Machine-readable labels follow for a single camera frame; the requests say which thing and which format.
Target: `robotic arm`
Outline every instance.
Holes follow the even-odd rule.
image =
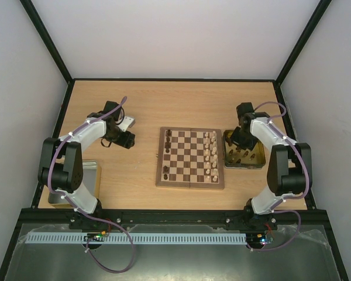
[[[298,197],[305,191],[306,178],[299,159],[283,138],[284,134],[272,123],[266,112],[255,112],[250,102],[237,106],[240,127],[236,127],[230,140],[242,149],[252,150],[257,141],[271,152],[267,172],[267,186],[258,195],[247,202],[247,208],[258,215],[269,214],[285,201],[286,198]],[[309,187],[312,185],[311,148],[307,143],[298,143],[289,137],[300,153],[309,175]],[[289,167],[289,159],[295,167]]]
[[[64,156],[64,163],[54,164],[51,185],[53,191],[63,194],[63,197],[67,197],[87,214],[93,214],[98,206],[101,208],[101,203],[89,193],[82,182],[82,152],[99,138],[102,138],[101,144],[104,147],[110,147],[114,143],[129,149],[135,144],[135,135],[127,131],[135,124],[135,119],[125,116],[123,108],[93,122],[118,106],[119,104],[116,102],[107,101],[104,110],[98,113],[93,112],[87,116],[85,122],[88,123],[88,126],[82,128],[77,134],[64,135],[58,139],[47,138],[43,143],[38,180],[41,184],[47,184],[55,151],[65,138],[71,136],[57,157]],[[104,145],[103,140],[108,141],[109,144]]]

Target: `wooden chessboard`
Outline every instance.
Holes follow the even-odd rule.
[[[222,141],[218,129],[161,127],[156,186],[223,189]]]

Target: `black frame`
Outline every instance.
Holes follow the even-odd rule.
[[[276,80],[258,80],[258,79],[158,79],[158,78],[72,78],[64,64],[56,46],[54,45],[46,27],[44,26],[36,8],[32,4],[31,0],[20,0],[25,11],[29,15],[31,21],[33,22],[36,30],[38,31],[40,37],[43,39],[47,49],[49,50],[52,58],[54,59],[57,67],[59,68],[61,74],[66,80],[68,87],[65,93],[64,101],[58,115],[58,119],[52,134],[53,138],[56,138],[60,134],[61,126],[64,121],[68,103],[73,91],[75,81],[77,80],[108,80],[108,81],[205,81],[205,82],[271,82],[273,83],[273,88],[277,97],[277,101],[286,107],[285,99],[281,91],[281,84],[286,78],[287,74],[291,70],[293,64],[295,63],[297,57],[301,53],[303,47],[311,36],[312,32],[316,28],[318,22],[320,21],[322,15],[325,13],[327,7],[329,6],[331,0],[320,0],[318,6],[313,12],[309,22],[307,23],[305,29],[303,30],[298,42],[294,46],[290,56],[288,57],[284,67],[282,68],[280,74]],[[295,133],[293,130],[292,122],[290,116],[286,114],[283,116],[283,122],[285,126],[286,133],[289,137],[295,139]],[[19,219],[17,221],[16,227],[14,229],[11,241],[9,243],[4,261],[0,269],[0,280],[4,280],[7,273],[9,263],[13,251],[16,246],[16,241],[18,239],[20,229],[22,224],[64,224],[70,223],[70,217],[73,216],[74,211],[71,209],[38,209],[38,204],[40,196],[42,194],[43,186],[38,183],[34,198],[32,201],[31,208],[22,209]],[[317,210],[315,200],[312,195],[312,191],[308,193],[305,198],[307,205],[306,211],[299,211],[302,219],[302,223],[305,225],[323,225],[329,244],[332,247],[332,252],[334,259],[339,271],[340,278],[342,280],[348,280],[348,276],[343,265],[342,258],[340,256],[338,246],[333,234],[331,224],[329,222],[328,215],[325,210]],[[135,224],[161,224],[163,221],[167,221],[167,224],[199,224],[198,220],[202,220],[204,224],[224,227],[226,229],[240,230],[238,225],[230,222],[227,223],[226,219],[229,218],[234,221],[233,218],[238,218],[243,215],[243,211],[164,211],[164,210],[104,210],[105,214],[109,218],[120,218],[122,225],[130,225],[130,220],[133,220]],[[297,218],[292,213],[276,214],[275,215],[277,224],[293,224],[297,222]]]

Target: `wooden table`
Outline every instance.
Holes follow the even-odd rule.
[[[267,164],[261,170],[225,169],[224,190],[182,190],[155,186],[157,150],[161,126],[234,129],[238,125],[236,106],[252,102],[277,101],[272,83],[246,82],[152,82],[76,81],[60,135],[81,125],[91,112],[103,109],[106,101],[124,104],[125,113],[136,118],[130,129],[135,146],[127,150],[100,140],[83,154],[102,167],[100,196],[103,208],[155,210],[241,210],[248,199],[266,185]],[[263,108],[279,114],[276,105]],[[282,120],[276,125],[284,131]],[[267,163],[269,152],[266,151]],[[45,188],[39,208],[47,203]],[[287,200],[281,209],[306,209],[304,200]]]

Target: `white ventilation grille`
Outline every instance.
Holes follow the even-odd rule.
[[[246,245],[245,234],[162,234],[131,233],[134,244],[156,245]],[[86,233],[32,232],[27,235],[27,244],[81,244],[87,240]],[[98,238],[91,244],[130,244],[123,233],[111,233],[109,237]]]

